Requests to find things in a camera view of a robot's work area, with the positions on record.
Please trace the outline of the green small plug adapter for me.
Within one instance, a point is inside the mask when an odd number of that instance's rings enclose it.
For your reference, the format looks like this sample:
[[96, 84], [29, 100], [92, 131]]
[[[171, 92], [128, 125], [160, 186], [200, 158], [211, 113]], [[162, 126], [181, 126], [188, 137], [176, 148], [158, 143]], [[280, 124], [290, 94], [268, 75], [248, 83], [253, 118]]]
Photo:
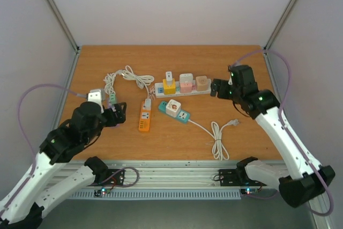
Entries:
[[117, 103], [117, 98], [116, 98], [115, 92], [109, 94], [109, 100], [108, 101], [111, 105], [114, 105]]

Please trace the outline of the beige cube socket adapter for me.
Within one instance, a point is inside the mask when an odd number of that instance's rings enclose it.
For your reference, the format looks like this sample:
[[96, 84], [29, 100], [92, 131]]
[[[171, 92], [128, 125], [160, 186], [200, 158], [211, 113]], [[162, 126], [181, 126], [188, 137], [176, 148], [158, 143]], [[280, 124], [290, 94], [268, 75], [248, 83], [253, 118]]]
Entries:
[[196, 77], [196, 90], [198, 92], [201, 91], [206, 91], [208, 88], [208, 81], [207, 81], [207, 77], [206, 76], [197, 76]]

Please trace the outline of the small white usb charger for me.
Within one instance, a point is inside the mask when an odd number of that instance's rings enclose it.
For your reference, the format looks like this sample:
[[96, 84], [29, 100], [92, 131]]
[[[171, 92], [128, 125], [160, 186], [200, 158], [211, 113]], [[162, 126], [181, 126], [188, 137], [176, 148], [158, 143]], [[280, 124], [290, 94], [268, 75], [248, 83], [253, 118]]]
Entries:
[[152, 104], [152, 100], [151, 99], [145, 99], [144, 108], [146, 110], [150, 110], [151, 109], [151, 104]]

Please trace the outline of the white round plug charger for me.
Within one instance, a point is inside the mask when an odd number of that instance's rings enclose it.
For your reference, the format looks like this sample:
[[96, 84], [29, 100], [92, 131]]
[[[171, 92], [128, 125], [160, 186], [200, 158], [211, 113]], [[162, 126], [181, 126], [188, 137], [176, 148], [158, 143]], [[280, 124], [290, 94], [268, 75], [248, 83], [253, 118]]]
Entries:
[[180, 84], [184, 83], [192, 83], [193, 81], [193, 74], [192, 73], [182, 73], [179, 76]]

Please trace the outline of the yellow cube socket adapter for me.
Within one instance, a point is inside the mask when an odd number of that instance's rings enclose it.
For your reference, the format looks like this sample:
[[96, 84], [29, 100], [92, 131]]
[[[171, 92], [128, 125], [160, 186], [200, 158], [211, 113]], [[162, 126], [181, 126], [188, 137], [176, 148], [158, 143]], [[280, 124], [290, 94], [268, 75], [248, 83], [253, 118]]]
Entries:
[[167, 81], [166, 79], [163, 79], [163, 93], [164, 95], [171, 95], [176, 93], [176, 83], [175, 79], [172, 79], [171, 81]]

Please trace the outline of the white cube charger back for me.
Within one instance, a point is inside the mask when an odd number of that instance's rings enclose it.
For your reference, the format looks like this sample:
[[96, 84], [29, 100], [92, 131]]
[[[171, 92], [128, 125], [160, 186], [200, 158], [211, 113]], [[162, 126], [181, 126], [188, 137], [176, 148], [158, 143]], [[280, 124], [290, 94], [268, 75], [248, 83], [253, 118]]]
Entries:
[[166, 105], [166, 114], [171, 117], [176, 117], [181, 110], [181, 103], [170, 99], [169, 102]]

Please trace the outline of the white square charger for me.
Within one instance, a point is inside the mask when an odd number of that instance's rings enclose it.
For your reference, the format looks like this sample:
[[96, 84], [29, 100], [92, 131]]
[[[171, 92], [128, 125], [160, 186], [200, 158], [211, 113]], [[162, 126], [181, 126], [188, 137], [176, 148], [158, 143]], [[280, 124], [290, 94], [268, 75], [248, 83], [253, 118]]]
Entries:
[[171, 71], [167, 71], [166, 72], [166, 79], [165, 79], [165, 83], [167, 86], [172, 86], [174, 82], [174, 79], [173, 79], [173, 75], [172, 75], [172, 72]]

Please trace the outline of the pink cube socket adapter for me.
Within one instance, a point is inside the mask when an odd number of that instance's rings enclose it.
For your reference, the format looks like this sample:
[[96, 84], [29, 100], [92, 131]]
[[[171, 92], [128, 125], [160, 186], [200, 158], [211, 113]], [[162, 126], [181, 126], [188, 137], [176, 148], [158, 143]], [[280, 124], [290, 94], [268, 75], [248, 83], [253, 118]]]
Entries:
[[180, 93], [190, 93], [192, 92], [192, 83], [182, 83], [180, 84]]

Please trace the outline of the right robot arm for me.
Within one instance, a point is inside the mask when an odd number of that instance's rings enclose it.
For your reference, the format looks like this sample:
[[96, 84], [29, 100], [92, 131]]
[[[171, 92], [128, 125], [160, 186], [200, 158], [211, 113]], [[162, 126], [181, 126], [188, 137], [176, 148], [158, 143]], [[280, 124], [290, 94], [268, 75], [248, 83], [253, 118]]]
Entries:
[[287, 121], [274, 93], [259, 90], [250, 66], [231, 66], [228, 71], [229, 80], [211, 82], [210, 95], [240, 105], [266, 132], [286, 165], [286, 169], [278, 169], [255, 157], [243, 159], [235, 169], [240, 186], [248, 186], [252, 181], [270, 186], [293, 208], [323, 194], [335, 177], [334, 169], [322, 165], [308, 151]]

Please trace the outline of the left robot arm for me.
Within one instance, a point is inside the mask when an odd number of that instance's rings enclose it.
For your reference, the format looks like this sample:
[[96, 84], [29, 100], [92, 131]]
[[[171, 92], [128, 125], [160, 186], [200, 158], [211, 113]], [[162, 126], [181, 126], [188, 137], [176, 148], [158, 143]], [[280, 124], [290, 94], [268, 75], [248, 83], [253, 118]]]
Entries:
[[115, 180], [100, 158], [90, 157], [72, 175], [47, 187], [75, 155], [96, 142], [103, 128], [124, 123], [125, 115], [124, 102], [105, 109], [87, 101], [76, 108], [72, 118], [48, 134], [28, 174], [1, 201], [1, 228], [38, 228], [48, 213], [77, 190]]

